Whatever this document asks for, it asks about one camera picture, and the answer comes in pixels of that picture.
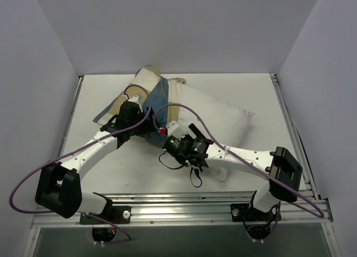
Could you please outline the white pillow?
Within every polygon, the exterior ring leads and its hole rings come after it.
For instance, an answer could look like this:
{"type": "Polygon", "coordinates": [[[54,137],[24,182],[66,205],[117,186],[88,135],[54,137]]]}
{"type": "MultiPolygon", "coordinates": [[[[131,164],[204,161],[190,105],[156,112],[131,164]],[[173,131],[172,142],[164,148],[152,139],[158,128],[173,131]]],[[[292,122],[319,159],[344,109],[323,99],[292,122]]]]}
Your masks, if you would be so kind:
{"type": "MultiPolygon", "coordinates": [[[[168,102],[179,103],[194,110],[204,121],[213,136],[224,145],[238,147],[250,126],[250,119],[255,113],[238,106],[223,102],[192,86],[169,80],[168,102]]],[[[189,134],[193,132],[188,125],[194,123],[208,137],[199,120],[187,109],[180,106],[168,108],[170,120],[175,120],[189,134]]],[[[208,168],[208,171],[220,182],[224,182],[228,171],[224,167],[208,168]]]]}

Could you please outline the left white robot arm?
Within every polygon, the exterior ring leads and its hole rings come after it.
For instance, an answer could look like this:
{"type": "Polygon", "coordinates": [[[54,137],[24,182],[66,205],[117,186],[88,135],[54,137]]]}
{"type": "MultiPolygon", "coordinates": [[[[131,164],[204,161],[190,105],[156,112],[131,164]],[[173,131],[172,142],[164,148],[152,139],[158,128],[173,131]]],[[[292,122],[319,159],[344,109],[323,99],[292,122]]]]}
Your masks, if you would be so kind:
{"type": "Polygon", "coordinates": [[[112,200],[102,194],[82,191],[81,180],[132,136],[155,131],[152,118],[152,108],[143,109],[137,101],[125,101],[118,114],[101,126],[85,146],[41,170],[36,203],[66,219],[78,212],[92,214],[99,223],[108,222],[114,214],[112,200]]]}

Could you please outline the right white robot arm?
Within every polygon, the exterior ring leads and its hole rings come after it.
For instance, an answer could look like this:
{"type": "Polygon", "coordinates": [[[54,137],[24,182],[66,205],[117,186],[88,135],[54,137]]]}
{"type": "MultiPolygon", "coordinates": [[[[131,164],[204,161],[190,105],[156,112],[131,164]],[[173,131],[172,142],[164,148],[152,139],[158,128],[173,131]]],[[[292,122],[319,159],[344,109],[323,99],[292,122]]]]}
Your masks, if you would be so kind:
{"type": "Polygon", "coordinates": [[[302,167],[295,157],[283,147],[275,151],[249,151],[217,144],[204,137],[200,131],[193,138],[182,134],[170,135],[163,150],[181,167],[188,167],[200,177],[205,169],[227,168],[250,173],[267,180],[256,190],[248,205],[249,216],[259,220],[279,202],[293,203],[298,199],[302,167]]]}

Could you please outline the blue beige checked pillowcase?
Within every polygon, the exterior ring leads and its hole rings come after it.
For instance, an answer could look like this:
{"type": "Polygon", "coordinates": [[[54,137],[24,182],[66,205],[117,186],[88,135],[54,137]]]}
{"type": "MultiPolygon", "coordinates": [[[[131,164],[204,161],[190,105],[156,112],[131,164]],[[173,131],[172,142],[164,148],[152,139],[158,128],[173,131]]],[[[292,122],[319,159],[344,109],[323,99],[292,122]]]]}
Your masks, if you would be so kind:
{"type": "MultiPolygon", "coordinates": [[[[156,110],[166,104],[181,103],[181,87],[186,84],[186,80],[180,77],[164,78],[159,69],[152,65],[144,66],[139,69],[134,76],[134,79],[129,83],[130,85],[140,85],[145,88],[149,93],[152,111],[156,110]]],[[[149,100],[147,94],[136,86],[130,87],[126,90],[126,94],[131,97],[132,95],[139,95],[139,102],[142,108],[147,110],[149,107],[149,100]]],[[[118,114],[120,106],[124,103],[124,92],[120,93],[104,110],[102,110],[94,119],[93,122],[99,125],[104,125],[109,119],[118,114]]],[[[167,123],[172,120],[178,121],[179,119],[178,106],[169,106],[162,109],[157,114],[158,127],[165,127],[167,123]]],[[[162,147],[166,141],[166,135],[157,132],[141,135],[149,144],[155,147],[162,147]]]]}

